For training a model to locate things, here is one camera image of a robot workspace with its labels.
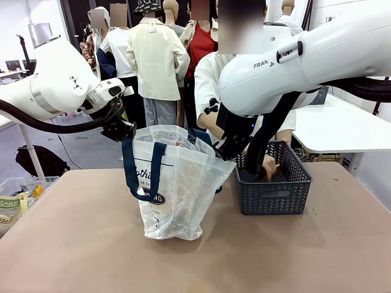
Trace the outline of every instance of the red tank top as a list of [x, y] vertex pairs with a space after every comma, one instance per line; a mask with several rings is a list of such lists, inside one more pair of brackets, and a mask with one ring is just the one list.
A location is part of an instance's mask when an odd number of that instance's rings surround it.
[[190, 65], [187, 73], [188, 78], [194, 77], [194, 70], [202, 58], [215, 51], [214, 41], [211, 38], [210, 31], [205, 32], [197, 22], [193, 39], [189, 45]]

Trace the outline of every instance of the gray pants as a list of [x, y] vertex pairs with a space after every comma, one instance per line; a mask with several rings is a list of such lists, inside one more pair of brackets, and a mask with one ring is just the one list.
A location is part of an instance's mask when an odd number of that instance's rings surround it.
[[160, 101], [144, 98], [147, 127], [153, 125], [177, 125], [177, 101]]

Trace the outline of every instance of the gray floor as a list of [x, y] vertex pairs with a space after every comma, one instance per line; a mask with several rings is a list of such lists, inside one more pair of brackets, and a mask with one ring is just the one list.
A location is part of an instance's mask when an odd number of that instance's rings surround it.
[[[72, 125], [90, 121], [89, 117], [79, 114], [76, 117], [57, 117], [53, 122], [58, 125]], [[61, 139], [73, 162], [82, 169], [123, 168], [118, 161], [122, 155], [121, 144], [100, 134], [101, 128], [76, 134], [61, 134]], [[29, 128], [29, 135], [34, 145], [41, 145], [61, 157], [71, 169], [73, 165], [57, 137], [57, 134], [41, 132]], [[30, 176], [15, 162], [18, 147], [25, 145], [18, 125], [0, 131], [0, 184], [9, 178]]]

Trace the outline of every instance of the computer monitor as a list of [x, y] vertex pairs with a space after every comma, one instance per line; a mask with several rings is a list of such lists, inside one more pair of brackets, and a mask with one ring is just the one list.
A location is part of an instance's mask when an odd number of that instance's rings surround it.
[[6, 61], [5, 64], [7, 64], [7, 68], [10, 71], [17, 71], [18, 68], [21, 69], [19, 60]]
[[[35, 62], [35, 63], [37, 63], [37, 59], [30, 59], [30, 62]], [[27, 68], [27, 61], [26, 61], [26, 60], [23, 60], [23, 65], [24, 65], [24, 69], [28, 69], [28, 68]]]

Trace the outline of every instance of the black pants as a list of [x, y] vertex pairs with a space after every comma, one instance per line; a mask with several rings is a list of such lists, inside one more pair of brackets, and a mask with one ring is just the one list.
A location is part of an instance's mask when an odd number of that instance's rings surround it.
[[185, 106], [186, 121], [189, 129], [202, 130], [197, 126], [196, 102], [194, 99], [194, 78], [185, 77], [185, 89], [183, 93], [183, 104]]
[[126, 116], [129, 121], [137, 123], [137, 129], [147, 127], [145, 122], [145, 110], [144, 110], [144, 99], [139, 95], [139, 85], [137, 76], [131, 78], [120, 78], [125, 87], [132, 86], [134, 94], [130, 96], [123, 96], [122, 103], [125, 107]]

